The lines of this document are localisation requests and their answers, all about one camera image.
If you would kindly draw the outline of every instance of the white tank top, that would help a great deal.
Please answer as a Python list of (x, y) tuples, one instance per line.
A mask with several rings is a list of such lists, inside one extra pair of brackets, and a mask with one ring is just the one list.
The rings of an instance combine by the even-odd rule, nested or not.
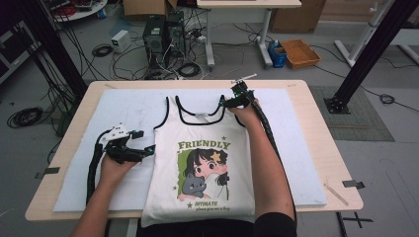
[(141, 226), (210, 218), (254, 220), (250, 151), (245, 127), (217, 106), (185, 110), (167, 98), (154, 128), (155, 165)]

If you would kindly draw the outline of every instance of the white paper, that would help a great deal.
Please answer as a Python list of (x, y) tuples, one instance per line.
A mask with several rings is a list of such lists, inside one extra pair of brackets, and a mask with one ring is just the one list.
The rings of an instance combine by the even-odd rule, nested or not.
[[(120, 122), (128, 130), (144, 130), (144, 137), (127, 146), (143, 149), (154, 144), (154, 126), (165, 117), (167, 96), (179, 96), (191, 112), (211, 113), (220, 95), (232, 97), (230, 89), (110, 89), (105, 90), (71, 160), (54, 211), (85, 208), (87, 173), (98, 136)], [(255, 96), (268, 118), (290, 182), (295, 205), (324, 205), (320, 185), (304, 136), (285, 89), (255, 89)], [(143, 159), (129, 171), (114, 193), (110, 210), (143, 210), (154, 166), (154, 157)], [(100, 166), (96, 182), (99, 181)]]

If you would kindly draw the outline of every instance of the gray mat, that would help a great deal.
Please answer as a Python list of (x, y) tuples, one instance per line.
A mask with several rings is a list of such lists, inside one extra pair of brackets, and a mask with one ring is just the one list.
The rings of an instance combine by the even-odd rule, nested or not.
[(349, 115), (329, 114), (323, 99), (330, 99), (338, 87), (309, 87), (335, 140), (394, 141), (363, 89), (351, 98)]

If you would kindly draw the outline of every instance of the white desk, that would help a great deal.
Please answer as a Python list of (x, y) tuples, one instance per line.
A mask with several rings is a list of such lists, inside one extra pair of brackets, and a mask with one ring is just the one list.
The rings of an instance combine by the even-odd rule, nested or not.
[(108, 3), (108, 0), (101, 0), (100, 2), (94, 1), (91, 11), (77, 11), (72, 16), (68, 16), (68, 17), (54, 16), (54, 18), (57, 22), (68, 22), (68, 21), (78, 20), (78, 19), (85, 18), (99, 12), (101, 9), (103, 9), (106, 6), (107, 3)]
[(300, 7), (299, 0), (247, 0), (247, 1), (222, 1), (222, 0), (198, 0), (198, 6), (207, 11), (207, 40), (206, 53), (207, 65), (210, 69), (215, 66), (212, 53), (212, 44), (210, 42), (210, 24), (214, 22), (229, 23), (255, 23), (253, 17), (259, 17), (260, 11), (264, 9), (263, 17), (259, 17), (257, 22), (263, 22), (263, 30), (260, 37), (257, 37), (257, 43), (261, 50), (265, 67), (272, 66), (272, 60), (269, 56), (268, 49), (265, 46), (266, 33), (271, 19), (273, 8), (295, 8)]
[[(249, 88), (286, 89), (294, 106), (299, 125), (304, 134), (318, 177), (326, 194), (327, 204), (302, 206), (297, 212), (344, 211), (363, 207), (363, 201), (355, 187), (345, 188), (342, 181), (352, 180), (351, 175), (336, 147), (319, 109), (305, 82), (300, 80), (249, 80)], [(230, 88), (228, 80), (200, 81), (101, 81), (89, 86), (70, 127), (49, 168), (59, 167), (57, 174), (45, 175), (26, 212), (30, 221), (78, 219), (81, 211), (55, 212), (54, 205), (61, 191), (65, 174), (77, 151), (89, 121), (96, 111), (102, 93), (107, 89), (203, 89)], [(141, 210), (110, 211), (110, 218), (139, 218)]]

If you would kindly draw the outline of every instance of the human hand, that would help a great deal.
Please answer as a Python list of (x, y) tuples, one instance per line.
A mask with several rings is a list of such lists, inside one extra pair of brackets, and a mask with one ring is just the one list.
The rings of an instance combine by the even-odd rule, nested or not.
[[(259, 105), (259, 100), (256, 98), (255, 102)], [(227, 108), (229, 111), (237, 115), (240, 121), (246, 126), (250, 127), (255, 124), (260, 124), (260, 120), (256, 115), (255, 110), (253, 109), (252, 105), (249, 104), (247, 107), (243, 109), (238, 108)]]
[(137, 162), (124, 162), (120, 164), (111, 159), (108, 154), (105, 154), (105, 157), (102, 159), (99, 185), (107, 186), (107, 188), (116, 188), (124, 179), (126, 173), (136, 164)]

